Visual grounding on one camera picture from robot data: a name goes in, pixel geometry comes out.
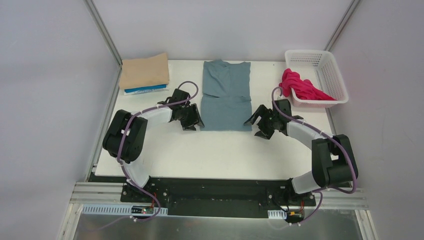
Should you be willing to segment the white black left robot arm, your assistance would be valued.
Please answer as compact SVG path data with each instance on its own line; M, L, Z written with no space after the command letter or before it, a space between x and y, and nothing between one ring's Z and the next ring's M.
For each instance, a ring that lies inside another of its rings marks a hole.
M133 185L133 195L140 202L152 198L153 189L146 185L150 174L142 163L143 145L147 130L161 124L179 121L184 131L204 127L198 106L190 103L188 92L175 89L172 96L156 106L131 113L119 109L113 116L102 141L102 148L119 163L127 182Z

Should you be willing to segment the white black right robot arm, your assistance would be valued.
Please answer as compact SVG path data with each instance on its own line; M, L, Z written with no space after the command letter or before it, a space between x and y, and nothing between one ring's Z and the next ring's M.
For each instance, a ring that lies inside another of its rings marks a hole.
M260 105L244 124L257 124L257 137L269 140L278 131L311 150L311 170L292 178L291 187L283 192L288 204L298 204L303 200L304 193L356 182L359 172L346 135L326 133L307 123L301 116L292 115L287 99L275 100L272 104L272 108Z

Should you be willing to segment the grey-blue t shirt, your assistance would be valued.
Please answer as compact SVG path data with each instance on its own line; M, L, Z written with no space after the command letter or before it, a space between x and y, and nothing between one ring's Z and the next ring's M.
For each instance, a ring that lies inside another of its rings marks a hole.
M205 61L202 71L200 115L202 131L250 132L245 121L252 116L251 63Z

